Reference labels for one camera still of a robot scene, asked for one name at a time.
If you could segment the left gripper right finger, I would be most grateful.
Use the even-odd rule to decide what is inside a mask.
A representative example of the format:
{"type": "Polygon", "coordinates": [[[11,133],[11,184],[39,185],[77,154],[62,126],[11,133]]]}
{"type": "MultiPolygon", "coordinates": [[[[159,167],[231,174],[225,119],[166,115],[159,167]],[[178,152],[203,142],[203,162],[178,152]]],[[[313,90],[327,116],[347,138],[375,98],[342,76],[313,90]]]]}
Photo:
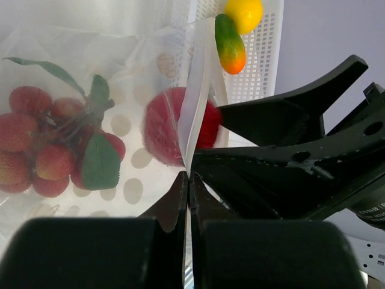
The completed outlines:
{"type": "Polygon", "coordinates": [[[364,288],[347,239],[329,222],[247,220],[199,175],[189,179],[196,288],[364,288]]]}

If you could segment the yellow lemon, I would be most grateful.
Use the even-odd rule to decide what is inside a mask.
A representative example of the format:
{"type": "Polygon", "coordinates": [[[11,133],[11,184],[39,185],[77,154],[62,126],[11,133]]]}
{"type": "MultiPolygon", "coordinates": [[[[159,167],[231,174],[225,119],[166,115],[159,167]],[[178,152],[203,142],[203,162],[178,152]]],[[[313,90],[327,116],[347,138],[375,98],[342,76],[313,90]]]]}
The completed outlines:
{"type": "Polygon", "coordinates": [[[239,34],[248,34],[262,20],[263,4],[261,0],[229,0],[225,14],[233,21],[239,34]]]}

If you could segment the green orange mango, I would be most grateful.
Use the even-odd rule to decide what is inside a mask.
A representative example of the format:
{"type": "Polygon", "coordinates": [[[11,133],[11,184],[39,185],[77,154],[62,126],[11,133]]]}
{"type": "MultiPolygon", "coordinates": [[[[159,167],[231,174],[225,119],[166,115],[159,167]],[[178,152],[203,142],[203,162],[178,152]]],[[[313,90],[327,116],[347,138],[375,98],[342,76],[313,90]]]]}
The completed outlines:
{"type": "Polygon", "coordinates": [[[230,75],[240,73],[246,62],[245,46],[226,14],[215,17],[215,41],[222,68],[230,75]]]}

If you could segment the white plastic basket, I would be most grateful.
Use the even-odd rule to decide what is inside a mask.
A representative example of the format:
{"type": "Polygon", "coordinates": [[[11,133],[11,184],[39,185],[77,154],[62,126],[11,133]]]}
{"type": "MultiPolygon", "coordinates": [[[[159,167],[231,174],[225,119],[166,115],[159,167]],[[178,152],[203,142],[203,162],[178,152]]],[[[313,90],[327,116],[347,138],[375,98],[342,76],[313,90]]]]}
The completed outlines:
{"type": "Polygon", "coordinates": [[[194,17],[156,63],[172,92],[186,147],[224,147],[246,139],[223,126],[222,105],[274,93],[282,34],[282,1],[194,1],[194,17]]]}

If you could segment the red apple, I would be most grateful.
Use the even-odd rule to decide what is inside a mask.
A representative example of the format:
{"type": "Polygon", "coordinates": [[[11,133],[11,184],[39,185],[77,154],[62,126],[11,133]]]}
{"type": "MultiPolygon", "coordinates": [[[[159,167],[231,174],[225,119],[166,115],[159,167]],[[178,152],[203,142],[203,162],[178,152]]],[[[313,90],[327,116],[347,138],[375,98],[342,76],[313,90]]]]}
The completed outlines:
{"type": "MultiPolygon", "coordinates": [[[[157,94],[144,110],[143,146],[166,166],[184,166],[186,142],[191,132],[196,105],[187,111],[186,87],[172,87],[157,94]]],[[[220,109],[208,100],[196,141],[196,149],[211,149],[219,136],[223,117],[220,109]]]]}

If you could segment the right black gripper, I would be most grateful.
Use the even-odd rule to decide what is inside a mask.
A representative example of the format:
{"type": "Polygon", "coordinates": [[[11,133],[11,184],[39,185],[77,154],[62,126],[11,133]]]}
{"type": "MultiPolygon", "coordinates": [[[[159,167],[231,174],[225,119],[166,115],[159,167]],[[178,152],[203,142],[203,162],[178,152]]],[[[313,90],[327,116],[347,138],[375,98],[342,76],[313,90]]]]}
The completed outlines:
{"type": "MultiPolygon", "coordinates": [[[[221,106],[223,126],[258,146],[291,146],[320,139],[323,114],[368,67],[364,59],[350,55],[298,89],[221,106]]],[[[366,102],[328,136],[332,155],[318,161],[318,172],[327,182],[318,218],[348,209],[365,223],[384,229],[384,89],[373,82],[364,94],[366,102]]]]}

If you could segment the clear dotted zip bag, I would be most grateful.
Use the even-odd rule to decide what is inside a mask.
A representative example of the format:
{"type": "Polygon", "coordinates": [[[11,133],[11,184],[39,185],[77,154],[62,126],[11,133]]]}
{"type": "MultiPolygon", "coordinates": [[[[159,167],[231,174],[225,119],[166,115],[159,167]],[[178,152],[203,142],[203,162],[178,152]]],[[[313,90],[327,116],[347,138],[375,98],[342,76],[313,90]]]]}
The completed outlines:
{"type": "Polygon", "coordinates": [[[33,189],[1,191],[1,246],[28,220],[39,217],[136,217],[170,188],[180,172],[189,172],[196,144],[186,146],[184,166],[166,166],[143,146],[146,105],[160,92],[175,87],[158,69],[157,56],[180,37],[178,26],[139,36],[116,36],[50,25],[17,27],[1,43],[1,114],[8,111],[12,89],[33,85],[54,99],[79,98],[73,88],[39,66],[21,66],[13,57],[48,61],[67,71],[86,91],[95,75],[109,85],[114,107],[105,113],[102,129],[121,138],[126,154],[116,187],[81,190],[69,185],[55,198],[33,189]]]}

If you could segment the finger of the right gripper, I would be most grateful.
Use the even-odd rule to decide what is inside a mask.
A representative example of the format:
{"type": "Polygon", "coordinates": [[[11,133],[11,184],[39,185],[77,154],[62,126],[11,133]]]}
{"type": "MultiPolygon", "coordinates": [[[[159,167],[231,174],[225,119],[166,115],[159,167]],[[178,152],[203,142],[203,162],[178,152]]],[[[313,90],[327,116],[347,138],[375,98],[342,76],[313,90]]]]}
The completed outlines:
{"type": "Polygon", "coordinates": [[[211,149],[195,154],[192,170],[241,217],[320,220],[327,182],[318,161],[333,151],[328,137],[277,148],[211,149]]]}

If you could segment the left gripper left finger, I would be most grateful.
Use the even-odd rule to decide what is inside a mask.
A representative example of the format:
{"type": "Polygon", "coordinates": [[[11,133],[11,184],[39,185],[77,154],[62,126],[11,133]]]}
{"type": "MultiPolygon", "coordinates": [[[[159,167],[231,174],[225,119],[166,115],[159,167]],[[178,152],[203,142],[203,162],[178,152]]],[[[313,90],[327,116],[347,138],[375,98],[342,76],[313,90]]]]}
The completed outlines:
{"type": "Polygon", "coordinates": [[[183,288],[187,175],[140,216],[38,218],[12,238],[2,288],[183,288]]]}

